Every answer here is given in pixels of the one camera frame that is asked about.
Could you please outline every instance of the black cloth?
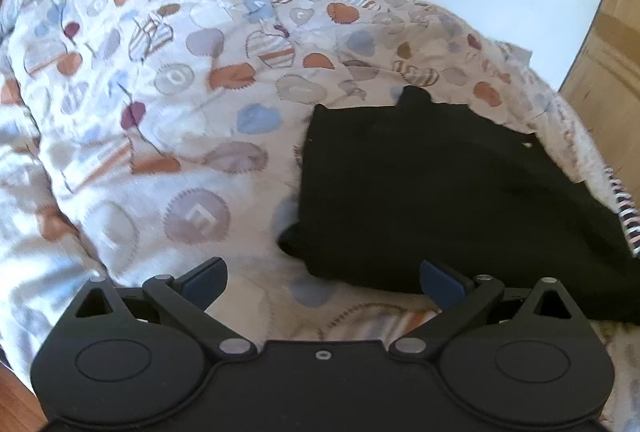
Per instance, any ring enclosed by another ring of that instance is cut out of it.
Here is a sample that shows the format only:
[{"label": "black cloth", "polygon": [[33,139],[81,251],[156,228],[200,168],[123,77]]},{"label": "black cloth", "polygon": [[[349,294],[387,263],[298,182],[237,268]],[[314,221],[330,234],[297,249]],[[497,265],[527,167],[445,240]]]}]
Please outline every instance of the black cloth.
[{"label": "black cloth", "polygon": [[433,259],[510,287],[556,277],[593,319],[640,324],[640,261],[618,217],[535,135],[404,88],[391,107],[316,106],[298,222],[279,239],[312,275],[420,293]]}]

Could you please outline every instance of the folded black shirt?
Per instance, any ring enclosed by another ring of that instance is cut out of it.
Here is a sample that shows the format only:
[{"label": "folded black shirt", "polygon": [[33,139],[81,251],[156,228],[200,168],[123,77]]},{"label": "folded black shirt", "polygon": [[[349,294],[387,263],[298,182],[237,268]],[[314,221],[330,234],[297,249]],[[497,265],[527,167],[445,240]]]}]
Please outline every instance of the folded black shirt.
[{"label": "folded black shirt", "polygon": [[640,261],[618,217],[572,183],[535,135],[436,104],[315,108],[298,222],[280,247],[312,275],[420,293],[432,259],[510,287],[556,277],[593,319],[640,324]]}]

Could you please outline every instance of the wooden floor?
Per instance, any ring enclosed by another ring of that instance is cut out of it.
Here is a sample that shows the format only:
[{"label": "wooden floor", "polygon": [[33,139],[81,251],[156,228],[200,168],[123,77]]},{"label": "wooden floor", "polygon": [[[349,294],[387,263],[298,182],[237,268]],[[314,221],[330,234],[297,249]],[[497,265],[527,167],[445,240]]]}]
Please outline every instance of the wooden floor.
[{"label": "wooden floor", "polygon": [[46,422],[36,397],[0,365],[0,431],[37,432]]}]

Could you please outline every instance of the wooden panel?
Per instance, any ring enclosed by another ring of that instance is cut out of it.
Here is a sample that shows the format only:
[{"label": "wooden panel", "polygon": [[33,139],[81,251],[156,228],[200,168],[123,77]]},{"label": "wooden panel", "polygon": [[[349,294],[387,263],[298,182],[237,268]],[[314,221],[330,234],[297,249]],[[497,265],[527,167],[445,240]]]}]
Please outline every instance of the wooden panel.
[{"label": "wooden panel", "polygon": [[0,365],[0,430],[36,432],[47,422],[35,396]]},{"label": "wooden panel", "polygon": [[602,0],[560,92],[640,202],[640,0]]}]

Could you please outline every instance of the black fabric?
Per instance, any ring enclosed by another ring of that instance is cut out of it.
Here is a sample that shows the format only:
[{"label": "black fabric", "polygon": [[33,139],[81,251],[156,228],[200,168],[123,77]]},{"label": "black fabric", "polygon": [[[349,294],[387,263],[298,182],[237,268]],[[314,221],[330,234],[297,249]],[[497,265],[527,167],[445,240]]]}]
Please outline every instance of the black fabric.
[{"label": "black fabric", "polygon": [[420,293],[434,259],[510,287],[556,277],[588,317],[640,323],[640,261],[618,217],[535,135],[420,88],[395,107],[316,106],[298,219],[279,245],[318,277]]}]

